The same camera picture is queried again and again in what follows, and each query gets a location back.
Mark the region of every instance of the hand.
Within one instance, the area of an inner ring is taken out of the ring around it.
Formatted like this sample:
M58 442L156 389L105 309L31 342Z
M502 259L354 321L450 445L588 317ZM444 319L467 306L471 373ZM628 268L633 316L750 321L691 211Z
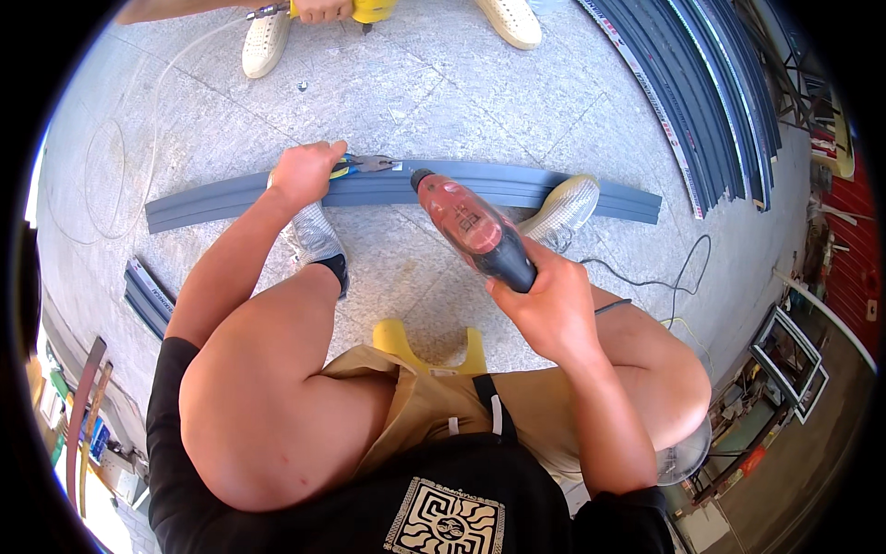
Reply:
M346 150L347 143L343 140L332 146L322 140L287 148L268 177L268 188L279 191L295 215L301 208L326 196L332 168Z
M343 21L354 13L354 0L295 0L302 23Z
M515 293L489 277L486 291L538 355L565 371L586 366L602 355L587 270L531 238L523 237L523 245L539 272L532 289Z

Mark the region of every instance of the red drill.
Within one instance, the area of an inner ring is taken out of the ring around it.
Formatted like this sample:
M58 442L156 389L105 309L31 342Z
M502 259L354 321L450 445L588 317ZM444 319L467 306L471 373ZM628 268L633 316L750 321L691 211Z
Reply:
M529 292L537 272L514 223L470 189L429 169L418 169L410 182L434 226L468 265L518 293Z

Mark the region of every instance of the aluminum profile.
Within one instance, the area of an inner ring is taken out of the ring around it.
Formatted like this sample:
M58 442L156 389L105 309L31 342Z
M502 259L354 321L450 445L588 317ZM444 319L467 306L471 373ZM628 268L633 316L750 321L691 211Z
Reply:
M450 176L498 206L539 208L547 195L570 177L537 168L470 161L404 160L401 171L355 173L330 183L324 206L415 204L409 178L419 168ZM144 211L151 234L187 225L238 217L265 190L268 173L235 177L148 202ZM658 223L662 199L622 184L601 181L595 215Z
M163 340L175 303L160 289L137 258L127 261L123 279L126 281L123 299L148 329Z
M696 218L724 196L770 207L781 138L756 52L727 0L578 0L634 73Z

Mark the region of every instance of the leg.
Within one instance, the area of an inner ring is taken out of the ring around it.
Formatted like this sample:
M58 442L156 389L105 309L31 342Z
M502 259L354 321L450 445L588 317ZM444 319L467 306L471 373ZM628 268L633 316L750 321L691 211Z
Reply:
M273 510L340 484L381 433L392 379L317 375L339 292L306 266L237 308L185 373L184 447L225 503Z
M598 307L620 300L596 286L593 295ZM702 423L711 382L691 348L633 305L600 314L597 335L656 450L682 441Z

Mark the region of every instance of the black cable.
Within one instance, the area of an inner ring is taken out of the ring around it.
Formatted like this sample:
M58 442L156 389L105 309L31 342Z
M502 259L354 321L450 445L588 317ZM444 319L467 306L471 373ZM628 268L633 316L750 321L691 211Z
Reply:
M598 309L594 310L594 315L599 316L600 314L605 314L606 312L615 308L616 306L621 306L622 304L630 304L631 302L632 302L632 300L629 298L623 298L621 300L616 300L616 301L612 302L611 304L607 304L607 305L603 306L602 308L598 308Z
M704 265L702 266L702 273L698 276L698 280L696 281L696 288L694 291L690 291L688 288L680 286L680 280L683 278L683 273L686 271L686 267L689 265L689 262L692 260L692 254L694 254L696 252L696 248L698 248L698 245L705 238L708 239L708 255L707 255L707 257L704 258ZM704 277L704 272L707 271L707 269L708 269L708 261L711 260L711 249L712 248L713 248L713 243L711 242L711 235L708 235L707 233L705 233L701 237L699 237L698 240L696 240L696 243L693 244L692 248L689 250L689 255L686 256L686 261L683 262L683 267L680 268L680 273L677 274L677 280L674 281L673 285L671 285L669 283L665 283L664 281L643 281L642 283L635 283L631 279L619 274L608 263L606 263L605 261L600 260L598 258L586 258L586 259L580 261L579 263L586 264L586 263L590 263L592 261L596 262L596 263L600 263L603 265L604 268L608 269L612 275L618 277L619 279L621 279L622 281L624 281L630 285L634 285L634 286L661 285L661 286L666 286L669 289L673 290L673 298L671 301L671 321L668 323L668 326L667 326L668 331L670 331L671 326L673 325L673 318L677 316L677 291L683 291L684 293L688 293L690 296L695 296L696 293L698 293L698 286L702 283L702 277ZM610 307L614 307L614 304L611 304L609 306L604 306L603 308L609 309Z

